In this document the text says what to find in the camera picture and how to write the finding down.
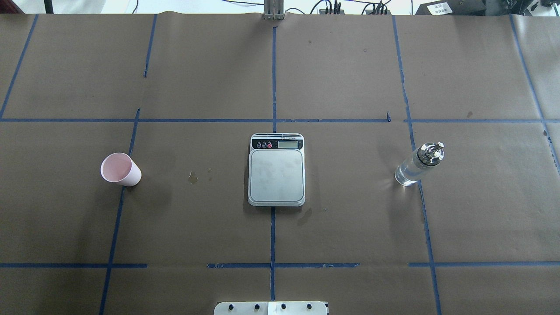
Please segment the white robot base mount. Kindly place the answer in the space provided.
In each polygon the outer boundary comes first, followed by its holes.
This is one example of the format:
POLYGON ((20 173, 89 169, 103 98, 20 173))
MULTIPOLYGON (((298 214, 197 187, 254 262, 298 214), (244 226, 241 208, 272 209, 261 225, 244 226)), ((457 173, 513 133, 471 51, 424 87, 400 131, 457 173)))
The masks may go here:
POLYGON ((323 301, 231 301, 220 302, 214 315, 328 315, 323 301))

